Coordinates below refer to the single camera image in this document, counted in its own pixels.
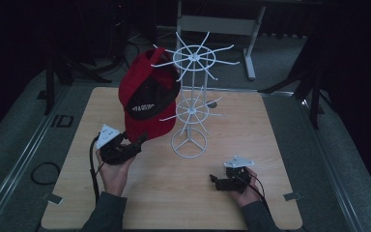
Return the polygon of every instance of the hand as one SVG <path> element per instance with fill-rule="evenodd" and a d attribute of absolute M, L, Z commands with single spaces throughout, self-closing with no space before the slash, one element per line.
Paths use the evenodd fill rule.
<path fill-rule="evenodd" d="M 96 156 L 98 157 L 99 166 L 102 165 L 100 175 L 103 180 L 104 190 L 110 194 L 121 196 L 128 180 L 128 168 L 135 157 L 128 159 L 122 164 L 110 165 L 106 162 L 103 164 L 100 150 L 96 151 Z"/>
<path fill-rule="evenodd" d="M 249 175 L 251 176 L 251 182 L 249 184 L 258 190 L 258 188 L 255 186 L 255 182 L 257 180 L 256 179 L 257 173 L 253 172 L 251 169 L 247 167 L 246 170 L 249 172 Z M 229 194 L 240 207 L 243 207 L 255 201 L 259 201 L 261 199 L 258 193 L 250 187 L 246 187 L 243 193 L 239 193 L 237 191 L 229 191 Z"/>

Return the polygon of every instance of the person's left hand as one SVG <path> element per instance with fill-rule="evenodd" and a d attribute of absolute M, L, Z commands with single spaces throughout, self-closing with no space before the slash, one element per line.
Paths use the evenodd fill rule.
<path fill-rule="evenodd" d="M 96 156 L 98 157 L 99 166 L 102 165 L 99 173 L 103 180 L 104 190 L 110 194 L 122 196 L 128 180 L 128 168 L 135 157 L 128 159 L 122 164 L 110 165 L 108 163 L 103 164 L 100 157 L 100 150 L 96 151 Z"/>

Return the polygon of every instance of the desk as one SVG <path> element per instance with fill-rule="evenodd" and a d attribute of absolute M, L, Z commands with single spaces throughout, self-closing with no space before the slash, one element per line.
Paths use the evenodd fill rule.
<path fill-rule="evenodd" d="M 81 228 L 94 210 L 89 146 L 103 124 L 124 130 L 117 94 L 117 88 L 93 91 L 53 191 L 64 200 L 60 205 L 47 205 L 44 228 Z M 292 188 L 262 97 L 253 92 L 207 92 L 208 101 L 219 97 L 217 108 L 210 112 L 226 115 L 210 116 L 204 122 L 210 134 L 202 156 L 184 159 L 172 150 L 171 136 L 183 127 L 180 120 L 168 134 L 143 144 L 123 193 L 128 197 L 124 228 L 245 229 L 238 206 L 226 192 L 216 191 L 209 178 L 209 174 L 225 178 L 222 164 L 234 155 L 256 162 L 252 169 L 264 185 L 276 225 L 281 229 L 301 227 L 297 202 L 283 197 Z"/>

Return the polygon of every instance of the forearm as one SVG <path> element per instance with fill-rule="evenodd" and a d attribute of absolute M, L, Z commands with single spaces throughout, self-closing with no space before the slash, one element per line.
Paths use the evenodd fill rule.
<path fill-rule="evenodd" d="M 122 231 L 127 199 L 102 192 L 95 210 L 80 231 Z"/>
<path fill-rule="evenodd" d="M 261 201 L 243 206 L 242 211 L 243 218 L 249 231 L 280 231 Z"/>

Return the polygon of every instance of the gray carpet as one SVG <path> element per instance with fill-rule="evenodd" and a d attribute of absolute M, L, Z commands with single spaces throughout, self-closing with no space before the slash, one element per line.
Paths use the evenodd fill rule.
<path fill-rule="evenodd" d="M 141 38 L 132 42 L 141 51 L 152 47 L 148 43 L 141 43 Z M 172 37 L 165 37 L 159 40 L 159 45 L 174 49 L 173 42 Z M 269 87 L 287 76 L 304 42 L 305 39 L 260 37 L 252 55 L 257 79 L 250 81 L 246 78 L 241 52 L 245 40 L 237 38 L 235 48 L 218 56 L 226 61 L 241 61 L 242 64 L 213 67 L 212 72 L 219 80 L 210 81 L 209 87 L 250 90 Z M 228 44 L 208 45 L 222 47 Z M 136 48 L 129 45 L 128 61 L 131 62 L 135 55 Z M 21 173 L 11 198 L 0 212 L 0 231 L 46 231 L 40 228 L 39 223 L 53 185 L 37 185 L 31 181 L 30 174 L 43 162 L 51 161 L 62 166 L 92 89 L 96 86 L 118 86 L 125 72 L 122 67 L 115 72 L 105 73 L 104 77 L 112 79 L 112 84 L 98 84 L 78 75 L 72 86 L 57 83 L 57 105 L 49 116 L 43 116 L 44 101 L 36 100 L 36 95 L 44 88 L 44 73 L 25 89 L 0 125 L 0 186 L 15 162 L 24 154 L 30 138 L 42 122 L 46 122 L 47 131 L 30 162 L 26 163 L 27 168 Z M 295 87 L 296 83 L 281 91 L 293 91 Z M 346 232 L 355 228 L 343 213 L 341 191 L 338 193 L 337 185 L 326 168 L 328 154 L 336 176 L 344 184 L 346 196 L 354 203 L 358 227 L 362 229 L 359 231 L 371 231 L 371 180 L 337 115 L 321 102 L 325 114 L 318 116 L 321 129 L 315 131 L 307 120 L 306 108 L 293 97 L 266 96 L 264 102 L 293 189 L 303 195 L 298 204 L 304 226 L 311 232 Z M 56 115 L 72 116 L 71 127 L 51 127 Z M 42 182 L 53 181 L 56 179 L 56 170 L 49 165 L 43 166 L 36 172 L 36 178 Z"/>

